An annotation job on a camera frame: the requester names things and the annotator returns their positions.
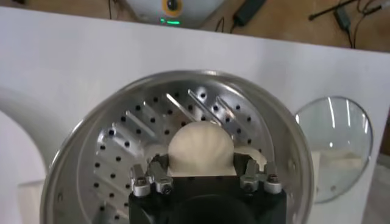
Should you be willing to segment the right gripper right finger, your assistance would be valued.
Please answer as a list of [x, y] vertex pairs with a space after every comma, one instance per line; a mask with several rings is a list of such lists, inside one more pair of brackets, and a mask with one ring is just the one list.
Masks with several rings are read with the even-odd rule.
[[245, 192], [249, 194], [256, 192], [260, 183], [262, 183], [266, 193], [279, 194], [282, 192], [282, 184], [277, 175], [275, 162], [267, 162], [263, 165], [263, 170], [260, 170], [260, 165], [250, 155], [234, 153], [233, 164], [236, 174], [239, 176], [240, 188]]

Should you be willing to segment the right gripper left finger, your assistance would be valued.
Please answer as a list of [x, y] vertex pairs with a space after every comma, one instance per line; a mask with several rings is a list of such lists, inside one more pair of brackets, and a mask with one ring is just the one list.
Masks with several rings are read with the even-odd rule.
[[169, 166], [168, 155], [156, 154], [144, 172], [140, 164], [130, 168], [130, 186], [136, 197], [148, 196], [152, 190], [168, 195], [173, 189], [173, 178], [167, 174]]

